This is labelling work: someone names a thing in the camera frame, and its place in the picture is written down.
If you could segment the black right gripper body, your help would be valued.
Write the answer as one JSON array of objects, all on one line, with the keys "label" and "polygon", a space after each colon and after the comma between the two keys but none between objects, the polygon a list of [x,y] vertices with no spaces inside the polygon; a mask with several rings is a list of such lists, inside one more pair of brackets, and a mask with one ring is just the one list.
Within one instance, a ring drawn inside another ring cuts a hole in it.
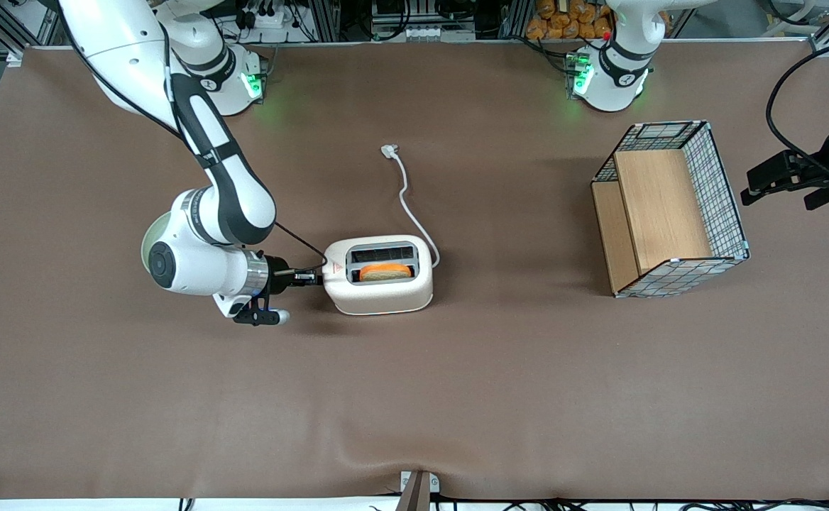
[{"label": "black right gripper body", "polygon": [[266,255],[266,264],[268,264],[268,294],[279,295],[291,286],[294,280],[295,271],[287,264],[287,261],[277,256]]}]

